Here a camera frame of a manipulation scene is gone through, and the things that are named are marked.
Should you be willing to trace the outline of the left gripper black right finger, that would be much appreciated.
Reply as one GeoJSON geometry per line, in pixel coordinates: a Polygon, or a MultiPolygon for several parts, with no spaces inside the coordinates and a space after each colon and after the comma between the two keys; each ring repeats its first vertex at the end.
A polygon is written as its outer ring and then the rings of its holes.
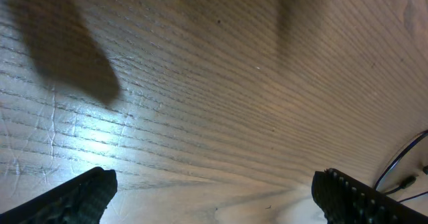
{"type": "Polygon", "coordinates": [[[314,173],[312,198],[331,224],[427,224],[427,216],[336,169],[314,173]]]}

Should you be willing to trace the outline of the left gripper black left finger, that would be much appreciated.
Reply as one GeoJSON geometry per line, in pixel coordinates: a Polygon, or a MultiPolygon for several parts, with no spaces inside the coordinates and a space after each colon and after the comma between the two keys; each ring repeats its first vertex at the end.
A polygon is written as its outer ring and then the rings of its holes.
{"type": "Polygon", "coordinates": [[[1,214],[2,223],[99,223],[118,190],[116,171],[94,167],[1,214]]]}

